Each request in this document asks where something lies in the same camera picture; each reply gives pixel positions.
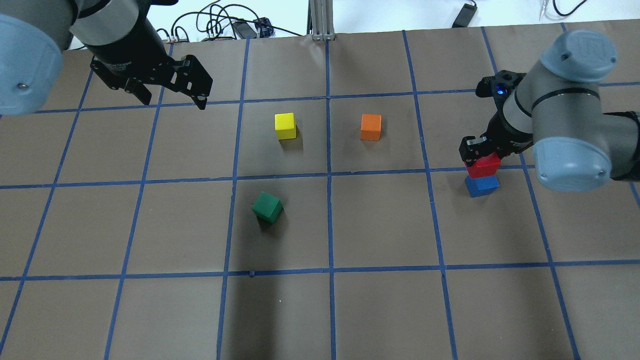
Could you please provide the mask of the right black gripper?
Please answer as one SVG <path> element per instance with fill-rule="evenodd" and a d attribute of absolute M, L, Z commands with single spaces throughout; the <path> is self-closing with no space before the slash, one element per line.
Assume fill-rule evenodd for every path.
<path fill-rule="evenodd" d="M 496 153 L 499 158 L 521 154 L 533 146 L 533 135 L 525 133 L 506 121 L 502 112 L 496 112 L 482 136 L 462 137 L 459 154 L 462 162 L 475 163 L 480 158 Z"/>

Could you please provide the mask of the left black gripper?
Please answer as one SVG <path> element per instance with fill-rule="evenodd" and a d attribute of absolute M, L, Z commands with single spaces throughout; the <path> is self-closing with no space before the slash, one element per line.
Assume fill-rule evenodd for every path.
<path fill-rule="evenodd" d="M 170 57 L 147 13 L 83 13 L 82 43 L 93 55 L 90 67 L 113 91 L 150 105 L 153 94 L 146 86 L 158 85 L 206 109 L 213 78 L 195 55 Z"/>

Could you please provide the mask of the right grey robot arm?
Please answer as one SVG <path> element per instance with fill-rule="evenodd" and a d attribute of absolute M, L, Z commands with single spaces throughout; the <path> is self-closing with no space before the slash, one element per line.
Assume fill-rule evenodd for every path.
<path fill-rule="evenodd" d="M 496 112 L 479 137 L 459 146 L 469 180 L 492 177 L 502 159 L 532 150 L 538 181 L 586 192 L 609 180 L 639 180 L 639 113 L 603 112 L 599 86 L 618 63 L 615 44 L 595 30 L 569 30 L 527 73 L 483 77 L 475 95 Z"/>

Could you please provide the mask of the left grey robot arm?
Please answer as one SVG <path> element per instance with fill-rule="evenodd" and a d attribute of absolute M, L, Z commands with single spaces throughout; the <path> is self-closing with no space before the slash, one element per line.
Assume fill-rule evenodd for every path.
<path fill-rule="evenodd" d="M 173 0 L 3 0 L 0 4 L 0 110 L 39 111 L 75 37 L 93 55 L 90 67 L 114 91 L 149 105 L 149 85 L 188 96 L 205 110 L 213 78 L 196 56 L 166 51 L 147 15 Z"/>

